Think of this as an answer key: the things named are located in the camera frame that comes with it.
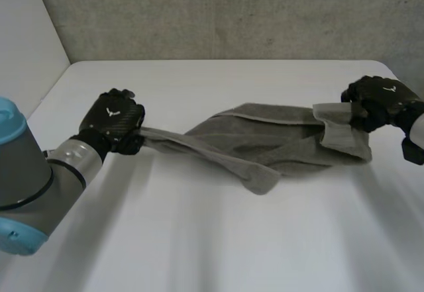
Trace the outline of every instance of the robotic hand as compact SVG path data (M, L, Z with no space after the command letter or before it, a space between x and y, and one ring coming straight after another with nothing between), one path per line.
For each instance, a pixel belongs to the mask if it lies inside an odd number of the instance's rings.
M364 76L351 83L341 95L342 102L359 102L368 112L355 118L352 126L372 132L391 124L405 132L403 156L415 164L424 164L424 102L398 80Z
M101 169L108 152L136 154L144 107L134 93L100 95L79 127L47 160L27 122L0 98L0 250L34 254Z

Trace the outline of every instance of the white table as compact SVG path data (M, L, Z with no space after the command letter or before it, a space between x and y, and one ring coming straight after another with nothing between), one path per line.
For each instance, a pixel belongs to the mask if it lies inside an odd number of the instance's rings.
M97 96L128 88L146 126L185 132L257 102L337 102L373 61L80 62L29 120L43 149L76 133ZM216 165L143 148L101 173L33 257L2 255L1 291L422 291L422 167L400 130L371 135L368 166L247 191Z

